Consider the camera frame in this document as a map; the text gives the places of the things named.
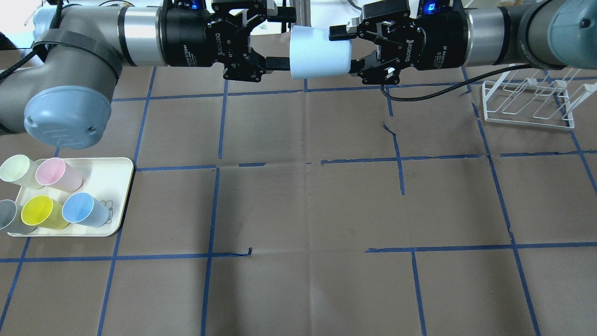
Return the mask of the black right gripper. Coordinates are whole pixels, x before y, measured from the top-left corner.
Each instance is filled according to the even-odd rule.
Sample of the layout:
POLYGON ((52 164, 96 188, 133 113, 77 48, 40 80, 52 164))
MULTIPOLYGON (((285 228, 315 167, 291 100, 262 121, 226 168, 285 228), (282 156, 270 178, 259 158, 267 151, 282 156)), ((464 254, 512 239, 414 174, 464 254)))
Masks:
POLYGON ((465 63, 468 23, 460 1, 439 13, 410 16, 407 0, 380 0, 361 7, 358 24, 330 26, 330 41, 372 42, 376 50, 350 62, 349 74, 367 85, 398 84, 401 70, 445 70, 465 63))

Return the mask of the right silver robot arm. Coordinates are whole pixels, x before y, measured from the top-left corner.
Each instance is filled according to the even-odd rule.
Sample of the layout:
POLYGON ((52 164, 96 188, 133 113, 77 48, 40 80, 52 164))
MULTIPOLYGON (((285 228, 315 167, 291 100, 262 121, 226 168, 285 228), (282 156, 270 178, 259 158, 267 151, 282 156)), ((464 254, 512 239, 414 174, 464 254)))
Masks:
POLYGON ((361 39, 376 51, 350 62, 364 84, 396 84, 405 68, 526 64, 538 70, 596 68, 596 2, 544 0, 520 6, 463 8, 459 0, 430 9, 423 0, 410 17, 407 0, 365 4, 347 25, 331 26, 331 41, 361 39))

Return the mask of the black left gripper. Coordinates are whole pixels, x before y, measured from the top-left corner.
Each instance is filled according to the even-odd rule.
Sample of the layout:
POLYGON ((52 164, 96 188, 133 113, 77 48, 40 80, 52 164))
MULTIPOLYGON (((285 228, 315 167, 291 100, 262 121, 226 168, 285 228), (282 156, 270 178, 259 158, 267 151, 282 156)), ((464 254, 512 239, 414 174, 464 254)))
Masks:
POLYGON ((251 47, 251 32, 263 21, 296 23, 295 7, 267 7, 264 0, 165 0, 160 13, 161 47, 172 67, 222 64, 222 77, 260 82, 290 71, 289 57, 264 57, 251 47))

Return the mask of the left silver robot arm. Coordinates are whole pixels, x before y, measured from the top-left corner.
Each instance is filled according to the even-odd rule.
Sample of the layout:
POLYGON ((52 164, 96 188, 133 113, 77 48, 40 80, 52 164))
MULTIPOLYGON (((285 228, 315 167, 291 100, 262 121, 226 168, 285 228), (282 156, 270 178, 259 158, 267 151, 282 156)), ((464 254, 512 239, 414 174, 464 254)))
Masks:
POLYGON ((294 7, 274 0, 165 0, 158 7, 65 6, 35 15, 36 39, 24 59, 1 74, 1 134, 28 133, 52 147, 94 146, 111 117, 125 66, 209 68, 258 83, 289 71, 287 57, 251 47, 261 23, 296 23, 294 7))

